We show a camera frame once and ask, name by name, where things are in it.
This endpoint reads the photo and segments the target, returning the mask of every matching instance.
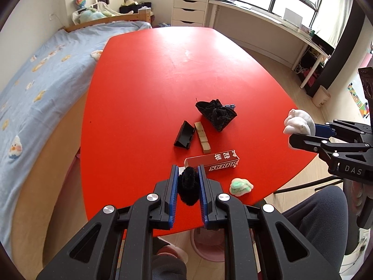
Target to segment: desk leg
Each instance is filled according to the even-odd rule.
[[[291,68],[292,71],[295,71],[296,67],[298,66],[299,62],[301,61],[301,58],[303,57],[303,54],[305,53],[307,48],[308,48],[308,44],[305,43],[303,45],[303,48],[302,48],[301,52],[299,53],[298,58],[295,60],[295,63],[293,65],[293,67]]]
[[[310,77],[312,76],[312,74],[315,72],[316,68],[317,68],[318,65],[320,64],[322,58],[323,58],[323,55],[320,54],[320,55],[318,56],[318,59],[316,60],[315,64],[314,64],[313,67],[311,68],[310,72],[308,73],[307,77],[306,77],[305,80],[302,82],[300,88],[303,88],[303,87],[305,86],[305,84],[307,83],[307,81],[310,79]]]
[[[209,28],[214,28],[214,23],[215,23],[215,17],[216,17],[217,10],[218,10],[218,6],[216,4],[212,5],[210,23],[208,24]]]

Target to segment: red table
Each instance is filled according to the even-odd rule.
[[[219,99],[238,116],[218,133],[195,107]],[[83,120],[81,173],[87,217],[106,205],[125,207],[168,179],[171,165],[203,154],[195,134],[175,147],[184,120],[201,121],[212,153],[236,150],[236,168],[208,174],[229,191],[233,178],[254,185],[245,204],[268,196],[314,157],[288,148],[283,121],[294,103],[238,45],[209,28],[169,27],[111,38],[89,89]],[[199,203],[178,199],[172,233],[202,226]],[[155,235],[170,232],[156,231]]]

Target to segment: bed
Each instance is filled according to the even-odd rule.
[[[80,147],[97,60],[110,37],[149,29],[149,22],[145,10],[60,30],[0,94],[0,240],[27,280],[43,268],[48,225]]]

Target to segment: red box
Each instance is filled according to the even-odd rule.
[[[228,150],[216,154],[206,154],[203,156],[186,158],[184,161],[184,166],[191,166],[197,168],[199,165],[203,164],[205,171],[216,171],[218,169],[227,167],[236,167],[238,164],[239,157],[235,150]]]

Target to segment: black pom-pom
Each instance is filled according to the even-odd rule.
[[[178,179],[178,194],[181,201],[188,206],[193,206],[200,197],[200,181],[193,167],[187,167]]]

